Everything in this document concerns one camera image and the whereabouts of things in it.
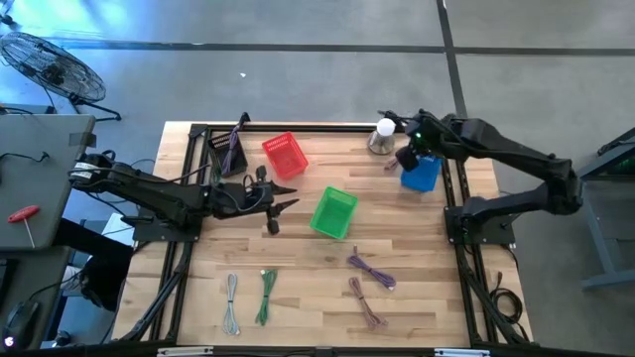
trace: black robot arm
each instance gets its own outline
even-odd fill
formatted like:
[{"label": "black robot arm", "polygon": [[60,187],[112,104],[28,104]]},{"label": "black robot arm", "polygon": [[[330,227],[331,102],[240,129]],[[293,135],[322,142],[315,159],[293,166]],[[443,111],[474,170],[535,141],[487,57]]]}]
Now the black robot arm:
[{"label": "black robot arm", "polygon": [[381,113],[405,126],[410,137],[408,146],[396,154],[406,171],[419,164],[419,155],[461,162],[469,157],[490,158],[544,181],[526,192],[493,199],[471,197],[457,217],[468,230],[478,229],[496,216],[534,210],[572,214],[581,207],[580,184],[569,159],[558,159],[507,139],[482,119],[458,119],[450,114],[439,120],[423,109],[412,118],[391,111]]},{"label": "black robot arm", "polygon": [[276,218],[283,209],[298,201],[274,204],[274,195],[296,190],[265,181],[265,167],[256,170],[256,179],[246,177],[251,180],[248,185],[233,182],[181,185],[176,183],[180,178],[166,180],[146,174],[115,162],[114,153],[104,152],[83,155],[69,174],[75,189],[88,193],[110,192],[155,214],[155,217],[127,217],[127,222],[158,219],[178,230],[186,230],[210,215],[225,219],[265,212],[267,227],[271,234],[276,234],[279,231]]}]

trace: white ball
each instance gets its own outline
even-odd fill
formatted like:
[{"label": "white ball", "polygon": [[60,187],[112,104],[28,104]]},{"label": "white ball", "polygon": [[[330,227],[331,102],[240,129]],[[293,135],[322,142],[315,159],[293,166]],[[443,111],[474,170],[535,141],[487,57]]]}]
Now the white ball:
[{"label": "white ball", "polygon": [[390,136],[395,132],[395,122],[388,118],[381,119],[377,122],[377,133],[381,136]]}]

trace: black fan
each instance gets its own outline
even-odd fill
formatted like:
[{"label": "black fan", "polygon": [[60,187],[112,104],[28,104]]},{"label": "black fan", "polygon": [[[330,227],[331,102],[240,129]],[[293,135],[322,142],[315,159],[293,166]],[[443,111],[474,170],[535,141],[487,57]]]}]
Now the black fan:
[{"label": "black fan", "polygon": [[22,74],[76,105],[88,105],[112,113],[112,118],[121,120],[119,113],[93,103],[106,96],[103,81],[90,67],[61,48],[35,36],[12,32],[0,39],[2,57]]}]

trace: gray table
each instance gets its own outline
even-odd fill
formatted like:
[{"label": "gray table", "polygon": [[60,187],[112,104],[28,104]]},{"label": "gray table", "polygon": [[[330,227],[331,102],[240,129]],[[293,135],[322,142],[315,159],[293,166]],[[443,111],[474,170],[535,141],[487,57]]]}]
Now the gray table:
[{"label": "gray table", "polygon": [[24,223],[6,223],[6,217],[29,205],[40,212],[29,219],[36,249],[50,247],[56,237],[70,185],[67,172],[74,167],[83,145],[70,145],[69,135],[92,132],[91,115],[0,116],[0,155],[16,153],[39,158],[42,163],[6,157],[0,162],[0,250],[31,250]]},{"label": "gray table", "polygon": [[[69,134],[90,132],[90,115],[2,115],[0,116],[0,155],[16,153],[39,157],[42,151],[51,157],[42,163],[7,157],[0,162],[0,258],[15,259],[18,267],[3,303],[0,323],[19,301],[36,290],[62,281],[70,248],[52,246],[56,240],[64,206],[70,193],[67,171],[74,167],[83,145],[70,145]],[[41,211],[29,220],[36,251],[23,223],[6,221],[16,210],[37,204]],[[53,286],[34,299],[40,309],[30,349],[40,348],[50,316],[56,307],[60,286]]]}]

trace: gray floor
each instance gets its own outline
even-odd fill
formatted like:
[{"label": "gray floor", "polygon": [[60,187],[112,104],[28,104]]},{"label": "gray floor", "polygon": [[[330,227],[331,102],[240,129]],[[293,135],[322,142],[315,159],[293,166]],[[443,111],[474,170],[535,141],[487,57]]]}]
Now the gray floor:
[{"label": "gray floor", "polygon": [[[53,0],[16,0],[12,11],[23,31],[71,39],[443,44],[433,0],[66,2],[76,11],[60,10]],[[445,4],[457,46],[635,48],[633,1]],[[154,157],[167,120],[236,120],[249,111],[258,121],[374,121],[377,109],[412,113],[425,107],[443,115],[454,108],[445,55],[70,51],[104,79],[108,93],[101,104],[124,116],[96,129],[98,149],[114,149],[123,161]],[[633,126],[635,57],[458,56],[457,62],[471,116],[521,143],[573,158],[577,168]],[[48,102],[41,88],[10,67],[0,67],[0,100]],[[60,111],[70,111],[62,98],[55,100]],[[496,173],[506,191],[536,184],[500,165]],[[74,194],[65,215],[105,219],[109,210]],[[635,353],[635,286],[587,293],[579,288],[581,279],[600,272],[581,216],[530,213],[514,228],[536,340],[550,347]]]}]

